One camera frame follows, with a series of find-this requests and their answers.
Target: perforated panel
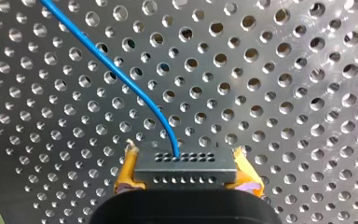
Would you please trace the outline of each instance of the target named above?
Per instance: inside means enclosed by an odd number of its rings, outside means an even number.
[[[170,144],[36,2],[0,0],[1,211],[87,222],[112,196],[127,138]],[[56,4],[160,105],[181,146],[243,146],[284,223],[358,224],[358,0]]]

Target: blue cable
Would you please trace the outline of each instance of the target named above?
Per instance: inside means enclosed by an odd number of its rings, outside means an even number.
[[[150,97],[142,91],[138,85],[136,85],[127,75],[121,71],[118,67],[115,66],[112,61],[109,60],[102,52],[100,52],[95,44],[92,43],[83,33],[74,25],[55,5],[51,0],[40,0],[40,2],[59,20],[62,24],[68,28],[69,31],[96,57],[98,58],[106,67],[115,73],[115,75],[120,78],[127,86],[130,87],[144,102],[150,107],[150,109],[155,113],[162,126],[168,133],[168,136],[171,140],[172,151],[175,157],[179,156],[179,148],[176,141],[175,133],[171,128],[169,122],[165,119],[164,115],[159,111],[156,104],[150,99]]]

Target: metal surface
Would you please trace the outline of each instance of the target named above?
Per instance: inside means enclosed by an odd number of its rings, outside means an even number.
[[[146,183],[148,189],[222,189],[235,182],[237,168],[227,148],[198,152],[182,147],[184,152],[177,158],[167,150],[141,149],[134,179]]]
[[[7,223],[86,222],[112,195],[127,138],[169,141],[34,2],[0,0],[0,209]],[[57,5],[181,145],[244,146],[285,223],[358,224],[358,0]]]

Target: black object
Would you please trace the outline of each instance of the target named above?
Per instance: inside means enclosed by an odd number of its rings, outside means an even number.
[[[90,224],[282,224],[253,194],[228,189],[134,190],[103,203]]]

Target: blue wire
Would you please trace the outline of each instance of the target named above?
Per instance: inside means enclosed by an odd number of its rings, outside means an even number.
[[[176,136],[171,128],[169,122],[165,119],[164,115],[159,111],[156,104],[150,99],[150,97],[142,91],[138,85],[136,85],[127,75],[121,71],[118,67],[115,66],[112,61],[109,60],[103,53],[101,53],[83,33],[51,2],[51,0],[40,0],[40,2],[59,20],[62,24],[68,28],[69,31],[96,57],[98,58],[106,67],[113,71],[122,82],[130,87],[144,102],[150,107],[150,109],[155,113],[162,126],[168,133],[168,136],[171,140],[172,151],[175,157],[179,156],[179,148],[176,142]]]

